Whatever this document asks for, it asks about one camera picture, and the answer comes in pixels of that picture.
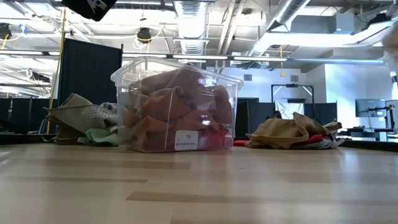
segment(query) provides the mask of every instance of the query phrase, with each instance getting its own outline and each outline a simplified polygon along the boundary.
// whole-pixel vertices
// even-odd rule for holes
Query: black curtain
[[[236,108],[235,138],[247,138],[250,133],[249,105],[258,103],[259,98],[238,98]]]
[[[304,114],[310,118],[313,116],[311,103],[304,104]],[[337,119],[337,103],[315,103],[315,120],[321,125],[328,124]]]
[[[260,124],[264,123],[267,118],[274,115],[273,103],[250,103],[249,104],[249,132],[253,133]]]
[[[8,110],[11,98],[0,98],[0,119],[9,121],[28,131],[38,131],[40,125],[47,116],[47,111],[43,108],[49,107],[49,99],[32,99],[32,106],[29,113],[30,98],[13,98],[11,119],[8,119]]]
[[[77,93],[94,104],[116,103],[111,75],[122,64],[123,50],[65,39],[58,88],[58,103]]]

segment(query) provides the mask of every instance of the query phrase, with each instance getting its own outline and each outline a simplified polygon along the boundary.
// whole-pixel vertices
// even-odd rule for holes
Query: white wall
[[[366,118],[355,117],[355,99],[391,99],[389,68],[370,65],[325,65],[326,100],[337,102],[338,120],[344,128],[363,125]],[[385,121],[371,118],[373,128],[385,128]]]
[[[207,70],[214,71],[214,68],[208,67]],[[305,84],[305,73],[301,73],[300,69],[284,69],[285,77],[280,76],[280,69],[268,71],[266,69],[249,69],[241,68],[225,68],[223,75],[243,80],[244,74],[251,74],[252,81],[244,82],[244,86],[238,92],[239,97],[259,98],[260,102],[271,102],[271,85],[287,84],[290,82],[290,75],[298,75],[298,84]],[[286,88],[282,87],[274,96],[274,100],[286,102],[286,98],[308,98],[309,94],[303,88]]]
[[[326,103],[326,77],[325,65],[309,71],[306,75],[307,84],[314,86],[314,99],[316,103]]]

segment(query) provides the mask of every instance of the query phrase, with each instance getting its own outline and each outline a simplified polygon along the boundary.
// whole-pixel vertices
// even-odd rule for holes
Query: cloth
[[[184,130],[198,131],[198,149],[224,147],[224,125],[234,119],[229,93],[221,85],[205,87],[205,78],[176,69],[130,84],[129,100],[120,107],[126,109],[120,111],[123,144],[145,152],[174,151],[175,133]]]
[[[322,141],[323,141],[322,134],[314,134],[313,136],[310,136],[309,139],[305,142],[295,143],[295,146],[313,144],[313,143],[318,143],[318,142],[322,142]]]
[[[322,141],[310,144],[302,144],[299,146],[292,146],[292,149],[334,149],[342,144],[345,140],[336,141],[331,135],[324,136]]]
[[[248,141],[248,140],[236,140],[236,141],[234,142],[234,146],[236,146],[236,147],[242,147],[242,146],[245,146],[245,144],[246,144],[247,142],[249,142],[249,141]]]
[[[106,129],[117,124],[116,113],[74,93],[58,108],[45,109],[49,112],[46,119],[58,125],[56,144],[78,144],[90,128]]]
[[[96,144],[110,144],[111,146],[119,145],[119,137],[116,133],[109,130],[90,128],[86,131],[86,136],[89,140]]]
[[[274,149],[290,149],[294,144],[306,142],[310,136],[327,136],[333,128],[324,128],[311,118],[294,113],[294,118],[268,119],[260,124],[253,134],[247,134],[250,141],[248,147],[264,147],[269,145]]]
[[[102,103],[100,106],[112,111],[113,113],[118,112],[118,104],[117,103]]]
[[[293,114],[299,113],[304,114],[303,103],[281,103],[275,101],[275,110],[279,111],[282,115],[282,119],[293,119]]]
[[[85,133],[90,128],[106,129],[118,123],[116,113],[98,105],[77,94],[71,96],[56,109],[47,109],[50,116],[54,116],[62,123]]]

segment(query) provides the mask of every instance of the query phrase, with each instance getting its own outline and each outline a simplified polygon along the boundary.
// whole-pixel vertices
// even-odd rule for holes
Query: red fabric
[[[294,146],[304,146],[307,144],[313,144],[313,143],[322,142],[322,141],[323,141],[322,134],[314,134],[313,136],[310,136],[307,141],[295,143]]]
[[[224,147],[225,136],[228,130],[219,124],[219,130],[215,130],[211,126],[205,128],[199,135],[198,149],[215,149]]]
[[[234,142],[234,146],[245,146],[245,144],[248,142],[249,140],[236,140]]]

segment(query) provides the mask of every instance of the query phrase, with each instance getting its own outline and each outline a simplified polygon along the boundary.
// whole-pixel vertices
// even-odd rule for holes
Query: beige fabric
[[[76,144],[79,137],[86,136],[88,129],[106,129],[118,122],[116,113],[74,93],[61,106],[47,111],[49,114],[46,119],[59,127],[55,138],[57,144]]]
[[[294,113],[294,118],[289,119],[268,119],[260,124],[253,134],[247,134],[250,141],[248,147],[272,146],[274,149],[288,149],[294,143],[307,141],[314,134],[326,136],[330,130],[313,119]]]

